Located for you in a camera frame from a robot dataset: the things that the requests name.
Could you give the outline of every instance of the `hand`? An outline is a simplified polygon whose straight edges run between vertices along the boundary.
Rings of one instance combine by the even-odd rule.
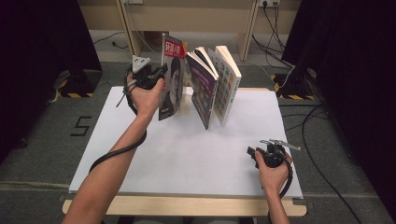
[[[129,82],[130,80],[132,80],[132,76],[128,76],[127,81]],[[149,116],[152,118],[160,104],[163,85],[163,79],[160,78],[151,90],[144,90],[135,86],[130,87],[129,92],[138,116]]]
[[[279,194],[280,189],[288,179],[289,170],[287,164],[283,162],[276,168],[270,168],[265,164],[264,158],[259,151],[255,152],[255,156],[256,161],[259,164],[260,182],[265,193]],[[286,153],[286,160],[288,160],[290,164],[292,163],[292,158],[288,153]]]

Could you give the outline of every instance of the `forearm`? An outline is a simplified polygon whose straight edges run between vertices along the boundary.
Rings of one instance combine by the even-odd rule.
[[[110,151],[137,142],[149,126],[151,116],[138,116]],[[81,184],[64,223],[100,223],[118,193],[131,164],[135,149],[98,164]]]
[[[274,224],[290,223],[286,215],[285,208],[281,202],[279,193],[276,191],[265,191],[265,197],[268,202],[271,221]]]

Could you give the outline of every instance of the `hazard tape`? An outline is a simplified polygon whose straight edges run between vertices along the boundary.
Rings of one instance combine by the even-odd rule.
[[[280,99],[290,99],[290,100],[314,100],[313,95],[301,95],[301,94],[283,94],[281,88],[276,82],[276,75],[271,75],[271,79],[274,81],[274,89],[276,93],[276,97]]]
[[[68,97],[68,98],[84,98],[84,97],[93,97],[93,93],[80,93],[80,92],[59,92],[59,97]]]
[[[66,86],[67,80],[65,80],[61,87],[58,90],[58,97],[67,97],[67,98],[85,98],[85,97],[93,97],[93,92],[64,92],[64,87]]]

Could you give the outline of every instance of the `paperback book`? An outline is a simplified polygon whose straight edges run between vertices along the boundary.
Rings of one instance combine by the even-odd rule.
[[[226,46],[199,47],[186,54],[191,71],[192,102],[206,129],[213,110],[221,126],[229,117],[242,75]]]

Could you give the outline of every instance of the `book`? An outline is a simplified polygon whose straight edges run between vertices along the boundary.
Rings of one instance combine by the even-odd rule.
[[[186,60],[191,72],[192,103],[208,129],[219,76],[204,48],[187,52]]]
[[[164,74],[165,85],[161,94],[159,120],[169,118],[180,109],[185,73],[185,50],[183,42],[168,34],[163,34],[162,65],[167,63]]]
[[[209,57],[219,74],[215,111],[221,126],[225,126],[242,74],[227,46],[216,46],[215,51],[210,49]]]
[[[191,70],[192,102],[205,128],[213,110],[225,126],[242,78],[230,51],[226,46],[208,52],[199,47],[187,52],[186,59]]]

